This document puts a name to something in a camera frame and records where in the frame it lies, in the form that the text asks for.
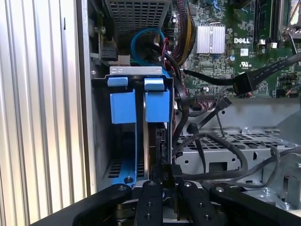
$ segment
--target cable bundle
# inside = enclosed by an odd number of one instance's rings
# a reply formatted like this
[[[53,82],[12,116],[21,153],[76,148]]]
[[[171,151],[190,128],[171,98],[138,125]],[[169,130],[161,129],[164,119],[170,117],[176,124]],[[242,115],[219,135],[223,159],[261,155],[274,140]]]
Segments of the cable bundle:
[[[175,0],[174,5],[179,13],[179,36],[177,45],[171,55],[178,65],[181,66],[193,49],[196,39],[196,27],[190,12],[188,0]]]

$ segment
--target blue plastic tab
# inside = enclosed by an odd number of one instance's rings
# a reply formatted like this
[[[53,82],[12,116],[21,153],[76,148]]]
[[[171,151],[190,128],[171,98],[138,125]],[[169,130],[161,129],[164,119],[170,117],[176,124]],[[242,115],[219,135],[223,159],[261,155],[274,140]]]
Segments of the blue plastic tab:
[[[145,108],[147,122],[169,122],[170,92],[146,92]]]
[[[136,123],[135,90],[130,93],[111,93],[110,101],[113,124]]]
[[[165,86],[162,78],[144,79],[144,89],[146,91],[164,91]]]
[[[108,87],[128,86],[127,77],[109,77]]]

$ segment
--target ribbed metal surface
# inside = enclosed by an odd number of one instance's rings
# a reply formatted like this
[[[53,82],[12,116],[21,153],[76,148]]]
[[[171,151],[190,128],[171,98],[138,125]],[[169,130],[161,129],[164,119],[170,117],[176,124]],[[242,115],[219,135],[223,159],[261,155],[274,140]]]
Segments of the ribbed metal surface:
[[[198,26],[197,53],[210,53],[210,26]]]
[[[86,197],[73,0],[0,1],[0,225]]]
[[[222,54],[225,52],[225,26],[203,24],[198,26],[197,53]]]
[[[211,27],[212,47],[210,53],[222,54],[225,52],[226,27],[221,24],[213,24]]]
[[[121,40],[130,40],[146,27],[161,27],[171,0],[105,0]],[[144,36],[151,40],[154,32]]]

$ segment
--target capacitor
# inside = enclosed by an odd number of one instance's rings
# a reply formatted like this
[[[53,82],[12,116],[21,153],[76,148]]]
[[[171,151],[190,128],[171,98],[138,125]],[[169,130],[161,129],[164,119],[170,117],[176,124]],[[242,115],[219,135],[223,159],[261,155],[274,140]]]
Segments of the capacitor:
[[[234,55],[230,55],[230,57],[228,57],[228,61],[230,63],[233,63],[235,61],[235,56]]]

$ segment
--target metal side panel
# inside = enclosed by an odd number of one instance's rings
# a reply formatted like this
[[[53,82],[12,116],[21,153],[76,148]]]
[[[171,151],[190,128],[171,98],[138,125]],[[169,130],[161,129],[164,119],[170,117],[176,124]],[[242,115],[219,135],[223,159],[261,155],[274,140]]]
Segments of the metal side panel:
[[[0,226],[87,195],[75,9],[0,1]]]

